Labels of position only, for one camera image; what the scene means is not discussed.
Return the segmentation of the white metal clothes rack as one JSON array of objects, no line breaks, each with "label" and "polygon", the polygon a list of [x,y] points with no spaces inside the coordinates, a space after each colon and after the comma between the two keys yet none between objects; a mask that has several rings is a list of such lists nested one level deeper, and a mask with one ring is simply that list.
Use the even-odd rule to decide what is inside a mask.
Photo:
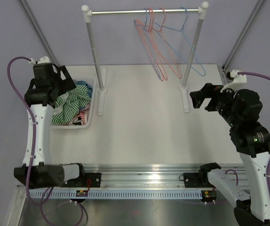
[{"label": "white metal clothes rack", "polygon": [[[201,5],[197,8],[190,8],[189,13],[197,13],[199,15],[199,18],[202,20],[205,19],[206,12],[208,10],[209,4],[208,2],[204,1],[201,3]],[[161,11],[162,8],[159,9],[152,9],[154,11],[154,15],[156,14],[162,14]],[[92,29],[92,24],[91,24],[91,18],[93,16],[110,16],[110,15],[145,15],[144,9],[141,10],[125,10],[125,11],[92,11],[89,6],[83,5],[81,7],[81,10],[83,12],[84,20],[86,23],[87,27],[87,32],[88,32],[88,37],[90,41],[90,46],[93,54],[93,60],[94,60],[94,65],[95,65],[95,70],[96,70],[96,75],[99,83],[99,88],[98,88],[98,93],[99,93],[99,102],[98,102],[98,109],[97,113],[99,116],[102,116],[104,113],[104,105],[105,105],[105,98],[107,94],[107,89],[106,89],[106,69],[101,68],[99,64],[99,59],[97,55],[97,49],[96,49],[96,44],[95,44],[95,39],[93,35],[93,29]],[[181,9],[164,9],[165,14],[173,14],[173,13],[185,13]],[[183,111],[185,113],[189,113],[190,107],[189,107],[189,94],[188,94],[188,78],[190,75],[190,72],[192,69],[190,69],[190,66],[192,66],[192,54],[189,55],[188,60],[185,61],[186,63],[186,68],[182,69],[180,68],[181,72],[183,73],[183,76],[181,79],[181,82],[179,84],[179,91],[181,93],[182,97],[182,103],[183,103]]]}]

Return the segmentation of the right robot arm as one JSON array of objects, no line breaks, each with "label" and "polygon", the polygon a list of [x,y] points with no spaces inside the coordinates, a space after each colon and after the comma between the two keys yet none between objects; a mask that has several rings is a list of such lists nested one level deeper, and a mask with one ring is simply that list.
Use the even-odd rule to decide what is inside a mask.
[{"label": "right robot arm", "polygon": [[224,89],[207,83],[190,93],[193,107],[218,112],[230,127],[230,139],[245,166],[250,193],[226,177],[215,162],[201,165],[198,181],[218,189],[233,207],[240,226],[270,226],[270,134],[259,122],[262,103],[257,92],[249,89]]}]

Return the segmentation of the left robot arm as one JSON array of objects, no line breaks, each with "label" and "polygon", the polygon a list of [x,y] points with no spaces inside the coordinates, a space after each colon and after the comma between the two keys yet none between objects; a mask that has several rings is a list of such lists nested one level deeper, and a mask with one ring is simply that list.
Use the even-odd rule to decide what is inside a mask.
[{"label": "left robot arm", "polygon": [[82,187],[87,179],[83,165],[53,165],[50,153],[50,129],[56,100],[76,85],[64,65],[37,63],[33,72],[34,78],[22,98],[29,119],[27,148],[22,166],[14,168],[14,177],[29,189]]}]

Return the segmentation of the green white striped tank top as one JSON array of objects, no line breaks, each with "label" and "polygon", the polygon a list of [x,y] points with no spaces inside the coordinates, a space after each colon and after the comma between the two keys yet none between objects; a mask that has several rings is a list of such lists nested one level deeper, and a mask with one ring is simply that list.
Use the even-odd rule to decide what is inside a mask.
[{"label": "green white striped tank top", "polygon": [[66,125],[70,120],[78,115],[80,110],[91,103],[88,96],[88,89],[83,85],[76,87],[67,93],[59,96],[55,103],[55,109],[52,115],[52,124],[56,126]]}]

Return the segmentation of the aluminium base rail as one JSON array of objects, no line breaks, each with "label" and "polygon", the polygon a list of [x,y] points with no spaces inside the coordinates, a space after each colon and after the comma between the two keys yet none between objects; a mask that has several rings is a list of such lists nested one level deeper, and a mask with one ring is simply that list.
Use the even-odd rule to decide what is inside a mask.
[{"label": "aluminium base rail", "polygon": [[87,182],[55,187],[50,199],[203,200],[248,198],[246,171],[241,164],[221,164],[209,182],[199,182],[197,164],[85,165]]}]

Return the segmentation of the white plastic basket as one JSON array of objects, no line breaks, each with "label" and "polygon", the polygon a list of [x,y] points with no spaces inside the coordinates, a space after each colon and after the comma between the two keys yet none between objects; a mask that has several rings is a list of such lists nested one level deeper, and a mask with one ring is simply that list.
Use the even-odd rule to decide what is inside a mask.
[{"label": "white plastic basket", "polygon": [[94,106],[96,81],[93,78],[80,78],[80,79],[76,79],[75,81],[86,81],[88,84],[90,84],[93,87],[93,94],[92,94],[91,103],[86,105],[84,108],[82,108],[80,110],[80,111],[89,111],[88,123],[84,126],[72,126],[72,125],[68,125],[68,124],[62,125],[62,126],[56,126],[56,125],[51,124],[51,127],[54,129],[84,129],[90,125],[91,118],[92,118],[92,110],[93,110],[93,106]]}]

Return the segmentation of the red white striped tank top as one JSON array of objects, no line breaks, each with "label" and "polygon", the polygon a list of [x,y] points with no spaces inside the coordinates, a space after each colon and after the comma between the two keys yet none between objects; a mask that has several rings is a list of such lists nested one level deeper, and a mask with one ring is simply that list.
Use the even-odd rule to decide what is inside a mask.
[{"label": "red white striped tank top", "polygon": [[80,111],[78,115],[73,117],[68,125],[72,126],[84,126],[88,123],[89,111]]}]

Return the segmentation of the blue wire hanger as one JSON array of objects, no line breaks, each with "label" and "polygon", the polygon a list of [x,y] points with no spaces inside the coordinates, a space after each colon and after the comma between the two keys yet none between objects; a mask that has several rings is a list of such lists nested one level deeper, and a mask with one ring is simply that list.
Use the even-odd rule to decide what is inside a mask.
[{"label": "blue wire hanger", "polygon": [[[200,63],[198,55],[196,53],[198,40],[199,40],[199,36],[200,36],[201,30],[202,30],[202,25],[203,25],[204,20],[203,19],[201,20],[200,18],[198,19],[197,28],[195,30],[195,35],[194,35],[194,40],[193,40],[192,44],[190,44],[190,42],[189,42],[189,40],[188,40],[188,38],[187,38],[187,36],[185,34],[185,31],[184,31],[185,25],[186,25],[187,20],[188,20],[189,9],[187,9],[185,7],[180,7],[179,9],[183,10],[186,13],[186,17],[185,17],[184,23],[182,24],[182,27],[179,30],[177,30],[175,28],[172,28],[172,27],[169,27],[169,26],[164,26],[164,28],[169,29],[169,30],[174,31],[174,32],[180,32],[182,34],[183,38],[186,40],[186,42],[189,44],[189,46],[191,48],[190,55],[192,54],[192,62],[193,62],[193,59],[195,58],[196,63],[198,63],[198,65],[201,67],[203,73],[199,72],[193,66],[190,66],[190,69],[193,69],[196,73],[198,73],[198,75],[204,77],[204,76],[206,76],[206,71],[205,71],[203,65]],[[168,41],[166,41],[164,39],[164,43],[168,46],[168,50],[172,50],[174,53],[176,53],[177,56],[181,60],[183,60],[183,62],[185,63],[185,59],[177,52],[177,50],[175,50],[170,45],[170,43]]]},{"label": "blue wire hanger", "polygon": [[159,66],[157,66],[155,53],[154,53],[154,50],[152,47],[151,40],[149,38],[150,26],[147,25],[149,10],[147,8],[144,8],[144,12],[146,15],[145,22],[143,23],[140,20],[135,19],[134,26],[136,28],[137,35],[138,35],[138,38],[139,38],[140,43],[142,45],[142,48],[144,49],[145,54],[146,54],[146,56],[151,64],[155,74],[157,75],[157,77],[160,81],[163,81],[163,76],[161,74],[161,70],[160,70]]}]

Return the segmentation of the blue tank top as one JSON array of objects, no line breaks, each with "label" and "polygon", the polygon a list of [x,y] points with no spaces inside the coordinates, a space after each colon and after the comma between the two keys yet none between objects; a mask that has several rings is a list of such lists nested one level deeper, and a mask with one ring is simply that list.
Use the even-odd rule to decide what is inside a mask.
[{"label": "blue tank top", "polygon": [[75,81],[75,84],[76,85],[83,85],[83,86],[86,86],[87,89],[88,89],[88,96],[91,98],[92,97],[92,94],[93,94],[93,87],[88,84],[86,81]]}]

